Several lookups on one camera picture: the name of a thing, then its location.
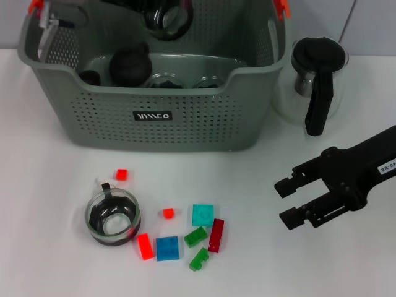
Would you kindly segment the grey perforated storage bin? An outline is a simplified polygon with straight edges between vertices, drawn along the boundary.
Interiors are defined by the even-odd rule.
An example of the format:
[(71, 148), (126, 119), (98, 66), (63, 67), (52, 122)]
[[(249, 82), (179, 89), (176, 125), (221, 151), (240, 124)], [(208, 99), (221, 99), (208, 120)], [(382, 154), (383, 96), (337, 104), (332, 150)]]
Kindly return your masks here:
[[(142, 15), (86, 4), (89, 23), (44, 0), (25, 16), (18, 54), (36, 75), (68, 136), (89, 147), (145, 152), (236, 151), (255, 144), (291, 51), (291, 15), (278, 20), (272, 0), (192, 0), (194, 18), (177, 40), (155, 38)], [(175, 74), (183, 89), (118, 87), (109, 63), (146, 42), (152, 75)], [(79, 73), (97, 71), (101, 85)], [(202, 77), (226, 80), (193, 89)]]

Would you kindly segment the bright red rectangular brick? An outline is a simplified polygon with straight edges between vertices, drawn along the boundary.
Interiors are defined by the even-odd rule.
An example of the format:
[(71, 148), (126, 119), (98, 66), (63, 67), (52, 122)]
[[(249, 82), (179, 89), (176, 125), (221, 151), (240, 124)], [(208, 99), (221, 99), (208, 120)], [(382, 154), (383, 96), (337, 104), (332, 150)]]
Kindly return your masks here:
[(151, 240), (147, 233), (138, 235), (137, 242), (143, 260), (149, 260), (154, 258), (154, 252), (153, 252)]

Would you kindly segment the teal square brick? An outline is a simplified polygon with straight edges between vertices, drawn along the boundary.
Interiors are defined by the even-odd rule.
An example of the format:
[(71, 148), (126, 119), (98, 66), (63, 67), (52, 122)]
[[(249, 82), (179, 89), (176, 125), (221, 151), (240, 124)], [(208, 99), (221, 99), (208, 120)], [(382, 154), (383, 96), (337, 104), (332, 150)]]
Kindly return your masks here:
[(192, 206), (192, 226), (213, 226), (214, 206), (194, 204)]

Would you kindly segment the dark red long brick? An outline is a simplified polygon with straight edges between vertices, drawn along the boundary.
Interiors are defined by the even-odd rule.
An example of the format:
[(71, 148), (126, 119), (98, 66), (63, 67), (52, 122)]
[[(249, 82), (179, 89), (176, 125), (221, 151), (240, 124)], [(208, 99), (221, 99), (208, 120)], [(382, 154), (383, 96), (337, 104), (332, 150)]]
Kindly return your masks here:
[(215, 218), (212, 225), (210, 234), (208, 251), (218, 253), (220, 250), (220, 243), (222, 240), (222, 233), (225, 221), (219, 218)]

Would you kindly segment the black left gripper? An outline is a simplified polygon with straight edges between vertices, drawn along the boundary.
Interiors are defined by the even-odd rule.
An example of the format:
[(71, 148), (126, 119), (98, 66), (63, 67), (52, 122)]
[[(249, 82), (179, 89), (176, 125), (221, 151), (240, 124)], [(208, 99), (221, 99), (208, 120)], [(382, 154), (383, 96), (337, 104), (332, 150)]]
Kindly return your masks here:
[(142, 15), (149, 15), (155, 12), (155, 0), (101, 0), (101, 1), (138, 12)]

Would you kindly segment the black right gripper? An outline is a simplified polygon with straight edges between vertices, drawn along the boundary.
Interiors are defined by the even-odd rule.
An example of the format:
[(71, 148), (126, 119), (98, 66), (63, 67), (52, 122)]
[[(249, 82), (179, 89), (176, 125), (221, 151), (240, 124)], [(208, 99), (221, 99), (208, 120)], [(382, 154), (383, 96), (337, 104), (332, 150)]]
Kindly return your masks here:
[(289, 230), (309, 221), (317, 228), (349, 210), (366, 206), (371, 189), (396, 177), (396, 126), (350, 148), (330, 147), (316, 157), (293, 168), (291, 178), (274, 185), (281, 198), (297, 189), (322, 180), (329, 192), (282, 212), (279, 217)]

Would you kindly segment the green L-shaped brick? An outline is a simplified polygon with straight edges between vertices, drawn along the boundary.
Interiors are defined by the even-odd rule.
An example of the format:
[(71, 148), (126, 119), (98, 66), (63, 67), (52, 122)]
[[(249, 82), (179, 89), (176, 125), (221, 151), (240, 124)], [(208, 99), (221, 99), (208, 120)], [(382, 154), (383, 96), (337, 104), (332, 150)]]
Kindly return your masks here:
[(202, 263), (209, 259), (209, 252), (206, 248), (202, 247), (199, 252), (195, 255), (193, 260), (189, 264), (189, 268), (192, 271), (198, 271), (202, 268)]

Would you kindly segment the small black clay cup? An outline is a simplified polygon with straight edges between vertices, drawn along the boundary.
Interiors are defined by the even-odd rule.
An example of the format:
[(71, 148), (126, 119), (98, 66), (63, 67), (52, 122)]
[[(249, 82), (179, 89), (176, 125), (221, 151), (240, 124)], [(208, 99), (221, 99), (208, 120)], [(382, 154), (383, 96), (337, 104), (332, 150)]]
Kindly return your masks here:
[(101, 85), (101, 78), (97, 71), (93, 70), (86, 70), (79, 73), (79, 77), (83, 80), (86, 84), (100, 86)]

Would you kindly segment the blue square brick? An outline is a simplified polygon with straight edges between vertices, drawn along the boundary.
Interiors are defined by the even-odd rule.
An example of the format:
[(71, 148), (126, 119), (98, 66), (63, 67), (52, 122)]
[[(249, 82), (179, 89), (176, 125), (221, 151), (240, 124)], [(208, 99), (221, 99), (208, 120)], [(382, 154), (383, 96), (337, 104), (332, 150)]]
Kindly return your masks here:
[(179, 241), (177, 236), (157, 238), (157, 261), (179, 260)]

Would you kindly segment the glass teacup black sleeve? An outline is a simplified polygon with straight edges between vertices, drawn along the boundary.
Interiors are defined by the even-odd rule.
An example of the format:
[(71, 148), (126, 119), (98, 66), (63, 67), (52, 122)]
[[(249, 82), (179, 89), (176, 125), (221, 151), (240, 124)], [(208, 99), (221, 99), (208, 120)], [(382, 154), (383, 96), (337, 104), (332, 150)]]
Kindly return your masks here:
[(151, 76), (145, 84), (146, 88), (154, 89), (183, 89), (184, 83), (172, 73), (157, 73)]
[(226, 80), (216, 76), (210, 75), (200, 78), (193, 86), (193, 89), (211, 89), (219, 88), (225, 84)]
[(142, 15), (146, 27), (159, 40), (177, 40), (192, 24), (192, 0), (146, 0), (145, 5)]
[(92, 237), (105, 246), (120, 246), (138, 232), (142, 220), (137, 199), (125, 189), (101, 185), (85, 208), (85, 223)]

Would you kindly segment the green rectangular brick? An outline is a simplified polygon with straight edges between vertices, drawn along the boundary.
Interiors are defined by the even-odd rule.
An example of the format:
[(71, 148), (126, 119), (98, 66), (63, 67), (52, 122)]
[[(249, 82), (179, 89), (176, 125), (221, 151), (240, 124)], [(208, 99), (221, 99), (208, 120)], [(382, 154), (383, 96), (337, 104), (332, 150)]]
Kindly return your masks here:
[(208, 237), (207, 232), (202, 226), (200, 226), (194, 231), (187, 234), (184, 237), (184, 242), (187, 244), (188, 247), (191, 248), (196, 244), (200, 243), (201, 241), (203, 241), (204, 239), (206, 239), (207, 237)]

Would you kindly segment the black clay teapot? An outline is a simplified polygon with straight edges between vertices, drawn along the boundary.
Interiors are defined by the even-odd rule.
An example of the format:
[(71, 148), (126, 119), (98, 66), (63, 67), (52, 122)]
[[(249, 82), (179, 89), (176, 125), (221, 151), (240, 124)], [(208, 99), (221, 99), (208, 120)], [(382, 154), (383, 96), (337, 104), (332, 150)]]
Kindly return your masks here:
[(142, 42), (137, 46), (118, 50), (110, 59), (109, 74), (118, 87), (141, 86), (152, 75), (149, 45)]

